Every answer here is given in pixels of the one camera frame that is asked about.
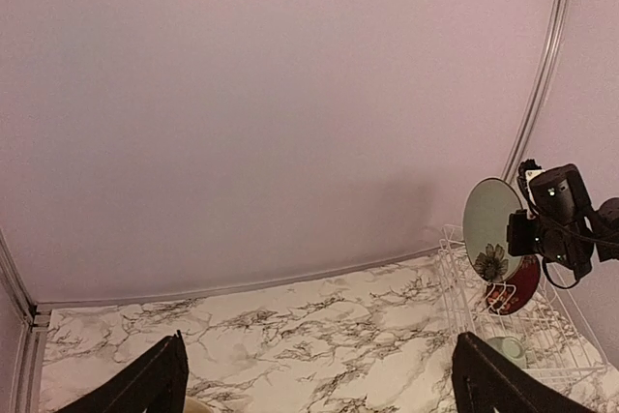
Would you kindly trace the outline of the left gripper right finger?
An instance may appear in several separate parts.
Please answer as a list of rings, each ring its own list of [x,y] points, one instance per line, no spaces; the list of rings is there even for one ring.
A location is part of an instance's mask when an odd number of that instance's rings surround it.
[[[568,413],[589,409],[548,388],[476,335],[457,336],[452,385],[458,412]]]

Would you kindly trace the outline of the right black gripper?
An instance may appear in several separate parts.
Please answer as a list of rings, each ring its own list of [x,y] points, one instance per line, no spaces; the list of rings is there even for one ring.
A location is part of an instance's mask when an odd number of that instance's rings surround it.
[[[530,217],[524,209],[509,215],[507,246],[511,256],[539,255],[544,253],[544,228],[538,217]]]

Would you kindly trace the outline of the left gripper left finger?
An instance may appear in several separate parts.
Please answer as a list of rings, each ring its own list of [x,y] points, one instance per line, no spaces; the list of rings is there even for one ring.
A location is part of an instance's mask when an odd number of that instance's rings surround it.
[[[181,413],[189,362],[180,332],[166,336],[91,393],[61,413]]]

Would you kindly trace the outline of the green floral plate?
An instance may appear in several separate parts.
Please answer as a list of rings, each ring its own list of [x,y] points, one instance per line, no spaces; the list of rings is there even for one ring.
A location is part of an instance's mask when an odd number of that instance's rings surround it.
[[[485,282],[508,280],[522,258],[508,253],[507,226],[510,214],[521,208],[514,189],[498,178],[486,178],[469,193],[462,233],[469,262]]]

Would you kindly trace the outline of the yellow mug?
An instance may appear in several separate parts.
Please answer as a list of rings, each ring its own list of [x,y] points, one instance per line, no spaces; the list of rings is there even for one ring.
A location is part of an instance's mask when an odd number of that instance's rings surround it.
[[[183,412],[184,413],[213,413],[213,410],[211,409],[209,405],[207,405],[206,403],[204,403],[203,401],[197,398],[185,397],[185,404],[184,404]]]

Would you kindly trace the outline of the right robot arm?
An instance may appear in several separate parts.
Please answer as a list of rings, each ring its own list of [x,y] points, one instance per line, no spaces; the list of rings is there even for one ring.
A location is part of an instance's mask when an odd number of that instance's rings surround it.
[[[594,208],[575,164],[543,169],[528,159],[516,183],[527,207],[509,215],[510,255],[539,256],[547,281],[562,290],[591,273],[594,255],[601,262],[618,258],[618,199]]]

